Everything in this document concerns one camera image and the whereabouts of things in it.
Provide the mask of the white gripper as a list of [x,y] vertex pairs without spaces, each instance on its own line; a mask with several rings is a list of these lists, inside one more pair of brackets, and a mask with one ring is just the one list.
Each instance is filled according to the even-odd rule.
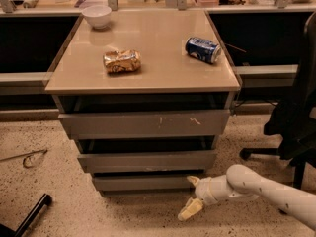
[[228,199],[231,194],[226,176],[203,178],[187,176],[187,180],[196,187],[197,198],[190,198],[178,214],[180,221],[186,221],[203,209],[203,205],[213,205]]

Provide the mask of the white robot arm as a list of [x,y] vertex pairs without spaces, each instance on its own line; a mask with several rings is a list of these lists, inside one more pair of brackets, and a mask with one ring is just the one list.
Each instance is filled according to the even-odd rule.
[[244,165],[230,166],[225,175],[200,179],[187,176],[195,187],[195,197],[190,197],[178,214],[185,221],[199,213],[205,206],[222,200],[246,201],[265,198],[285,213],[316,231],[316,196],[306,191],[264,178]]

